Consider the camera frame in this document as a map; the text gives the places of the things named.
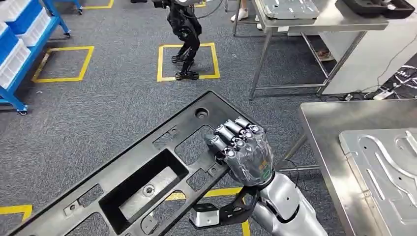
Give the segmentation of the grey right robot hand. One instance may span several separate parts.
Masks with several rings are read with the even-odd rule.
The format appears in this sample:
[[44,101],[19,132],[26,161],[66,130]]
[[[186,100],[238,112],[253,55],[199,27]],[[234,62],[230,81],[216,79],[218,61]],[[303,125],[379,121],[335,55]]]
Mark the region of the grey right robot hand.
[[273,154],[264,129],[243,117],[227,120],[203,135],[214,158],[244,186],[261,186],[273,177]]

